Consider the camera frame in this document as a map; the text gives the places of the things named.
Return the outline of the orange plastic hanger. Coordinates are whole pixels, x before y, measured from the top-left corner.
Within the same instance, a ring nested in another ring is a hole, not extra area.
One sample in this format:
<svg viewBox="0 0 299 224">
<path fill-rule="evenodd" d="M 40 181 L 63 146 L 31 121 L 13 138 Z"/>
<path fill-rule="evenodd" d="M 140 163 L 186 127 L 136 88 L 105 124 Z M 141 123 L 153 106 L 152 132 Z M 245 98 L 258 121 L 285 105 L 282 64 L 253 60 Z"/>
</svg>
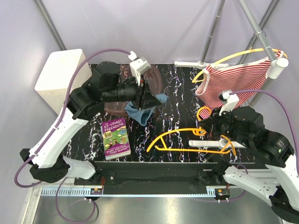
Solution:
<svg viewBox="0 0 299 224">
<path fill-rule="evenodd" d="M 208 131 L 202 127 L 175 128 L 158 135 L 146 149 L 167 153 L 219 154 L 232 153 L 236 156 L 236 144 L 229 137 L 221 135 L 216 140 L 208 140 Z"/>
</svg>

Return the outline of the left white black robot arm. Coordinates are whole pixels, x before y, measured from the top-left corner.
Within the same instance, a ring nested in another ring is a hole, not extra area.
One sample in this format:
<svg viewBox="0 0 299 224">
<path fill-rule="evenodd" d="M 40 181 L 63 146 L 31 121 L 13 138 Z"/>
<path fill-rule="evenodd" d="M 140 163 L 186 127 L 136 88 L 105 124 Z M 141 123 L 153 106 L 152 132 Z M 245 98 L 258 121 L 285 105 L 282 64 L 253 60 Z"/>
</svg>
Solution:
<svg viewBox="0 0 299 224">
<path fill-rule="evenodd" d="M 62 155 L 72 137 L 110 102 L 131 102 L 138 111 L 159 106 L 144 74 L 151 65 L 143 58 L 130 64 L 131 76 L 121 79 L 120 65 L 105 61 L 91 69 L 91 77 L 82 86 L 67 93 L 68 99 L 44 137 L 31 149 L 20 152 L 30 173 L 38 182 L 55 183 L 66 177 L 85 179 L 95 185 L 101 179 L 99 168 L 90 161 L 78 161 Z"/>
</svg>

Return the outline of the blue tank top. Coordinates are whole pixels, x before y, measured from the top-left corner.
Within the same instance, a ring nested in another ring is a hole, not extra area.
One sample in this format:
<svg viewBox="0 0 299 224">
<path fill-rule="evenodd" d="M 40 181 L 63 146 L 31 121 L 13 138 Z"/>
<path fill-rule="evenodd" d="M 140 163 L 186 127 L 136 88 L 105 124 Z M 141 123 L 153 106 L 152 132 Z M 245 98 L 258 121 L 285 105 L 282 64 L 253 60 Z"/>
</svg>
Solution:
<svg viewBox="0 0 299 224">
<path fill-rule="evenodd" d="M 162 104 L 165 104 L 168 97 L 165 94 L 156 94 L 156 98 Z M 155 112 L 156 107 L 152 107 L 149 109 L 139 110 L 137 106 L 137 99 L 131 100 L 125 106 L 124 110 L 127 112 L 128 116 L 137 121 L 141 126 L 146 126 L 149 118 Z"/>
</svg>

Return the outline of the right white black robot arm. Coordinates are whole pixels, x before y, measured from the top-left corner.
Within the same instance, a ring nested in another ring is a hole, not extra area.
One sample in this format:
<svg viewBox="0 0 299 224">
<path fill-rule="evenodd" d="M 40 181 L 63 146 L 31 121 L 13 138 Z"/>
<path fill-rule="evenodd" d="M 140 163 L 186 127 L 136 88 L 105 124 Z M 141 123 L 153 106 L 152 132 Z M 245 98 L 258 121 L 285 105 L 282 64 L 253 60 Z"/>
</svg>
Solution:
<svg viewBox="0 0 299 224">
<path fill-rule="evenodd" d="M 266 202 L 281 219 L 297 224 L 299 174 L 295 151 L 289 140 L 280 133 L 266 129 L 263 116 L 249 106 L 238 107 L 230 112 L 215 108 L 199 124 L 213 137 L 224 135 L 244 146 L 278 180 L 278 184 L 263 182 L 221 161 L 210 172 L 213 182 L 238 186 Z"/>
</svg>

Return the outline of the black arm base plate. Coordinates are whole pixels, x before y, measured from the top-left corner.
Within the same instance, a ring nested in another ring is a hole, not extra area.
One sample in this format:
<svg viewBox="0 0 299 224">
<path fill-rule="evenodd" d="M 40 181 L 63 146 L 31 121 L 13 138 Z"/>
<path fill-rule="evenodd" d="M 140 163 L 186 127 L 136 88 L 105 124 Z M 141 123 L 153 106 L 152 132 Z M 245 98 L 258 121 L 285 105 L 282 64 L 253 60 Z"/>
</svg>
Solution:
<svg viewBox="0 0 299 224">
<path fill-rule="evenodd" d="M 97 161 L 97 180 L 75 178 L 75 185 L 104 184 L 104 195 L 195 195 L 206 187 L 227 187 L 218 171 L 227 162 L 107 162 Z"/>
</svg>

